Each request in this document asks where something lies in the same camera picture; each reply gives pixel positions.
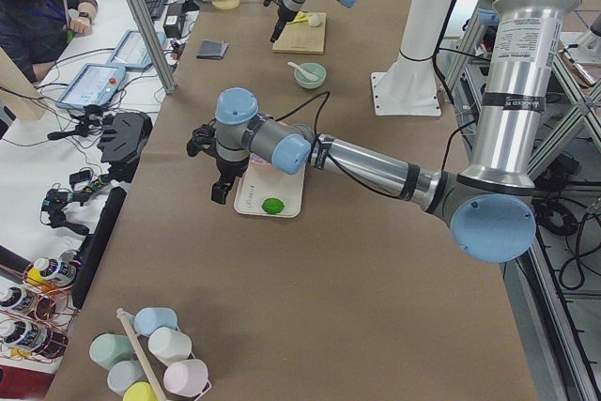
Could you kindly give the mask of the white ceramic spoon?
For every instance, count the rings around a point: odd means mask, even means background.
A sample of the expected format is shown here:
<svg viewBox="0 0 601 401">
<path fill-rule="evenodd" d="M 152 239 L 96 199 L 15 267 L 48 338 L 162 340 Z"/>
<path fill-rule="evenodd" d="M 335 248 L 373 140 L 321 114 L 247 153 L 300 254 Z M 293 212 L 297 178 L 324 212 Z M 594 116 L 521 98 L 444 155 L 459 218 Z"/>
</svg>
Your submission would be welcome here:
<svg viewBox="0 0 601 401">
<path fill-rule="evenodd" d="M 316 82 L 316 81 L 319 80 L 319 77 L 316 74 L 314 74 L 314 73 L 312 73 L 312 72 L 304 69 L 299 64 L 296 64 L 296 63 L 294 63 L 292 61 L 288 61 L 287 65 L 289 67 L 293 68 L 294 70 L 298 71 L 306 80 L 308 80 L 310 82 Z"/>
</svg>

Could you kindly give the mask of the bamboo cutting board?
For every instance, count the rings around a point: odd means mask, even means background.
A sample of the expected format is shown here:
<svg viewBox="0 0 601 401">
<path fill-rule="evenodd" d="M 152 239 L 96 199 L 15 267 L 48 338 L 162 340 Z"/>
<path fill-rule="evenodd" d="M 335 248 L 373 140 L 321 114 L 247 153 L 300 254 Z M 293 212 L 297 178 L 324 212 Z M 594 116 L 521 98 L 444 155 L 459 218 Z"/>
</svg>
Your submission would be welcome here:
<svg viewBox="0 0 601 401">
<path fill-rule="evenodd" d="M 306 17 L 318 16 L 321 24 L 312 27 L 309 23 L 286 25 L 282 35 L 272 44 L 276 54 L 324 54 L 327 14 L 305 12 Z"/>
</svg>

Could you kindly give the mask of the white half egg shape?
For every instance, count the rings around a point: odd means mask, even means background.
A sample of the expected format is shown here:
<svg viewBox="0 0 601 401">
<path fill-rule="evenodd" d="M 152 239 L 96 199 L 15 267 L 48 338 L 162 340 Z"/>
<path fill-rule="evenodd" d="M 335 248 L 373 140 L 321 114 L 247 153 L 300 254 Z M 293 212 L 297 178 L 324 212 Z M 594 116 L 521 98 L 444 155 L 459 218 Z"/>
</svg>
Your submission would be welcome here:
<svg viewBox="0 0 601 401">
<path fill-rule="evenodd" d="M 320 18 L 318 16 L 309 16 L 308 23 L 312 27 L 318 27 L 321 24 Z"/>
</svg>

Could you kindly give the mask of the cream plastic tray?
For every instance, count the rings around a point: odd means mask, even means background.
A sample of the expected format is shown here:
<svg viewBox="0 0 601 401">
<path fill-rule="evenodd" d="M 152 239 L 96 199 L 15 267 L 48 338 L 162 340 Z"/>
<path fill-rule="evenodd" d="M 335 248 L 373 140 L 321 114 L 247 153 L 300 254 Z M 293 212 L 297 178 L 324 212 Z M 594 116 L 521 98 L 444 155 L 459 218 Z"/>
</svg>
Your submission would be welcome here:
<svg viewBox="0 0 601 401">
<path fill-rule="evenodd" d="M 272 165 L 250 165 L 239 181 L 234 200 L 234 209 L 239 214 L 294 218 L 301 212 L 304 183 L 303 166 L 294 175 L 288 175 Z M 277 215 L 265 213 L 261 205 L 269 197 L 276 197 L 285 203 L 285 209 Z"/>
</svg>

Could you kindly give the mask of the green lime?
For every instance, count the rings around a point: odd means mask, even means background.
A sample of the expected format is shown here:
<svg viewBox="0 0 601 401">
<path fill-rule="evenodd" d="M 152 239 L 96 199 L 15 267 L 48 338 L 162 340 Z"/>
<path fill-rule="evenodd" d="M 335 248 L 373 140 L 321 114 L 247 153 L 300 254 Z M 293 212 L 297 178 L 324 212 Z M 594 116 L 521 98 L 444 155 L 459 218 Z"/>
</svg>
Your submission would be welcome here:
<svg viewBox="0 0 601 401">
<path fill-rule="evenodd" d="M 261 208 L 269 215 L 277 215 L 284 211 L 285 203 L 279 198 L 269 197 L 263 201 Z"/>
</svg>

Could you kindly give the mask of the grey folded cloth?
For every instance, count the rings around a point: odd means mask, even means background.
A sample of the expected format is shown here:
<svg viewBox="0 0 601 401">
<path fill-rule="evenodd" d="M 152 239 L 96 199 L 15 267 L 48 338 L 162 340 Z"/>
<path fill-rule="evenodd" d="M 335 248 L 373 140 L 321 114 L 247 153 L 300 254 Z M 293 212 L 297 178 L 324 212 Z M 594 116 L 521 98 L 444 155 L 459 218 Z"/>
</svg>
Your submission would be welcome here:
<svg viewBox="0 0 601 401">
<path fill-rule="evenodd" d="M 227 42 L 204 39 L 200 44 L 196 57 L 198 59 L 221 60 L 227 48 Z"/>
</svg>

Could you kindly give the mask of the blue plastic cup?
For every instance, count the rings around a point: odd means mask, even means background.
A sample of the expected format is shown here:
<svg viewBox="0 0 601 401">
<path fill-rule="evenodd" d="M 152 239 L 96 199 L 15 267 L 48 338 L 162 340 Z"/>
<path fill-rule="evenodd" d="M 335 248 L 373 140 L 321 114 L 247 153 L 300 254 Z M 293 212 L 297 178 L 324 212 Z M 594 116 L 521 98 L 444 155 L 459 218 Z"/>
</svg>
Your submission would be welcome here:
<svg viewBox="0 0 601 401">
<path fill-rule="evenodd" d="M 162 327 L 176 330 L 177 313 L 168 307 L 145 307 L 135 315 L 133 327 L 138 334 L 145 337 Z"/>
</svg>

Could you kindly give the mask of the upper teach pendant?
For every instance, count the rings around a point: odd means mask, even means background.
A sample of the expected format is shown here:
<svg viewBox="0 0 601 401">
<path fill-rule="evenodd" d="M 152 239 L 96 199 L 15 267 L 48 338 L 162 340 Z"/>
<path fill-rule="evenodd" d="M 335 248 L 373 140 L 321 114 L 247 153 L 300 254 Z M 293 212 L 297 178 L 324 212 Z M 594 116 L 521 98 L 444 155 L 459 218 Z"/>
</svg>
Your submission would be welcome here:
<svg viewBox="0 0 601 401">
<path fill-rule="evenodd" d="M 148 69 L 152 61 L 140 32 L 127 30 L 110 54 L 107 64 L 122 65 L 131 71 Z"/>
</svg>

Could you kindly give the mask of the teach pendant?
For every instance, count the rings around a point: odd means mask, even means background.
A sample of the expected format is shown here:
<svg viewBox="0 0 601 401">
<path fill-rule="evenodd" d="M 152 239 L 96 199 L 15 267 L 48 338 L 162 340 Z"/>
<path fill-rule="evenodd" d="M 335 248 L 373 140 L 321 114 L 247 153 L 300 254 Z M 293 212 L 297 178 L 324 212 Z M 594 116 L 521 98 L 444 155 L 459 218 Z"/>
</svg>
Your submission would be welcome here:
<svg viewBox="0 0 601 401">
<path fill-rule="evenodd" d="M 107 64 L 122 65 L 131 71 L 148 69 L 152 61 L 140 32 L 127 30 L 110 54 Z"/>
<path fill-rule="evenodd" d="M 126 67 L 121 64 L 85 64 L 55 105 L 66 110 L 104 106 L 111 101 L 125 76 Z"/>
</svg>

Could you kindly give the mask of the lower teach pendant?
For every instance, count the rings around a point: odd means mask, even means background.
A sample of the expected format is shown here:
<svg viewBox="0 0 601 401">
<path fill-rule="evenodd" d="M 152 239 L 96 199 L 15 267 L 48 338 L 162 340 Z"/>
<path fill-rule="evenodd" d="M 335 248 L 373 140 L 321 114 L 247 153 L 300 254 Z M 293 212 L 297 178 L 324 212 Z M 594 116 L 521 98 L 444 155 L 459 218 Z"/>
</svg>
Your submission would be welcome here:
<svg viewBox="0 0 601 401">
<path fill-rule="evenodd" d="M 111 101 L 125 76 L 126 67 L 121 64 L 85 64 L 55 105 L 66 110 L 104 106 Z"/>
</svg>

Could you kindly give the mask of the white plastic cup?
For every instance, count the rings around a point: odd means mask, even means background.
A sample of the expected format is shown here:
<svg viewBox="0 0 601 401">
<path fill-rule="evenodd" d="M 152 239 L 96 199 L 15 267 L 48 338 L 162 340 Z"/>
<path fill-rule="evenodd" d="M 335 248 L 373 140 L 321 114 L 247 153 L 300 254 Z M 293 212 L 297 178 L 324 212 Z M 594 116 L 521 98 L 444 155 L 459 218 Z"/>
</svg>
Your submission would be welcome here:
<svg viewBox="0 0 601 401">
<path fill-rule="evenodd" d="M 148 349 L 161 363 L 169 366 L 190 357 L 192 340 L 183 332 L 160 327 L 150 334 Z"/>
</svg>

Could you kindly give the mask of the pink plastic cup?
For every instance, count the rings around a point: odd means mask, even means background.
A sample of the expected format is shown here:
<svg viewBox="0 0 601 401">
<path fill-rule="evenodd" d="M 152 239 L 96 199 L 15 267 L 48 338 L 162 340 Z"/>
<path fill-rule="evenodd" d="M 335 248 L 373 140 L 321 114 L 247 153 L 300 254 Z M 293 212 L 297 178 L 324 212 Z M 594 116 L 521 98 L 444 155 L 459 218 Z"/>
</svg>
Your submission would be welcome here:
<svg viewBox="0 0 601 401">
<path fill-rule="evenodd" d="M 198 359 L 170 364 L 163 375 L 163 385 L 172 394 L 193 397 L 204 391 L 208 384 L 208 367 Z"/>
</svg>

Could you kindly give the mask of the grey plastic cup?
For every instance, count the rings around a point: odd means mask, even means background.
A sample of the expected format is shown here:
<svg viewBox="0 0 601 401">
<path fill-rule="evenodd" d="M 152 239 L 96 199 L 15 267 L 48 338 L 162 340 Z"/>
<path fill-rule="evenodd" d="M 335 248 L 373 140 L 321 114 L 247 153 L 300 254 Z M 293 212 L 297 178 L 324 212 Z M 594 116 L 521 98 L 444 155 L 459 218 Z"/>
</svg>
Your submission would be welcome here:
<svg viewBox="0 0 601 401">
<path fill-rule="evenodd" d="M 124 395 L 131 385 L 141 381 L 146 381 L 146 375 L 136 360 L 116 363 L 107 375 L 108 388 L 118 395 Z"/>
</svg>

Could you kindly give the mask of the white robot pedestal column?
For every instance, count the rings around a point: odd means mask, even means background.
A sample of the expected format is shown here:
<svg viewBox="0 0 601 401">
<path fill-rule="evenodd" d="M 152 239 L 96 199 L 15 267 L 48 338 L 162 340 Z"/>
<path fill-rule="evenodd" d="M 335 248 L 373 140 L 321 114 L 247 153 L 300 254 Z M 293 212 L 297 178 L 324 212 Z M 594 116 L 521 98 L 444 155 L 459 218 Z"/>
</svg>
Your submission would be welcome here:
<svg viewBox="0 0 601 401">
<path fill-rule="evenodd" d="M 372 97 L 378 116 L 439 116 L 435 51 L 454 0 L 411 0 L 397 60 L 374 72 Z"/>
</svg>

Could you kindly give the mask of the aluminium frame post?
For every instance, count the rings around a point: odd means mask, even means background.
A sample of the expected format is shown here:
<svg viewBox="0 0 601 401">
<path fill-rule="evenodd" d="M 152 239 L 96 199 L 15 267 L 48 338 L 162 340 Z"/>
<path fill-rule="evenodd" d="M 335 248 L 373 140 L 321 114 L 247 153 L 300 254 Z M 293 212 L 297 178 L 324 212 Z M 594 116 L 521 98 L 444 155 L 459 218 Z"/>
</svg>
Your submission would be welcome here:
<svg viewBox="0 0 601 401">
<path fill-rule="evenodd" d="M 160 45 L 154 23 L 150 18 L 144 0 L 126 0 L 131 15 L 137 25 L 151 62 L 167 95 L 176 91 L 177 85 L 171 67 L 167 64 Z"/>
</svg>

